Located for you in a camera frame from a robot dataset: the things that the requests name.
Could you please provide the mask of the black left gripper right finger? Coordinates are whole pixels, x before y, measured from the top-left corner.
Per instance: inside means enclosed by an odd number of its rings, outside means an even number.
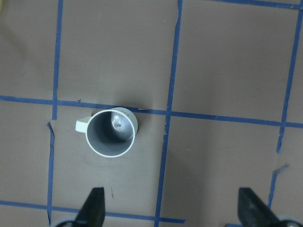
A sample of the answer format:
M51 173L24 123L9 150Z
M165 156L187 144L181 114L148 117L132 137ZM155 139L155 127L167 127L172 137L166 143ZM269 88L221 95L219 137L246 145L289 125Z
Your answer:
M275 227L280 220L251 188L238 190L238 219L243 227Z

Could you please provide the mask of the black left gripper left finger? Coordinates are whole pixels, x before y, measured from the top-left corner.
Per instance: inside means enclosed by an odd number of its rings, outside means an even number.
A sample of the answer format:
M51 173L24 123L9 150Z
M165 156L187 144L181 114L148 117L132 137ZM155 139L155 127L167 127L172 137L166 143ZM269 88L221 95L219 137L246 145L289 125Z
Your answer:
M89 193L77 217L76 227L101 227L105 220L105 192L103 187L95 187Z

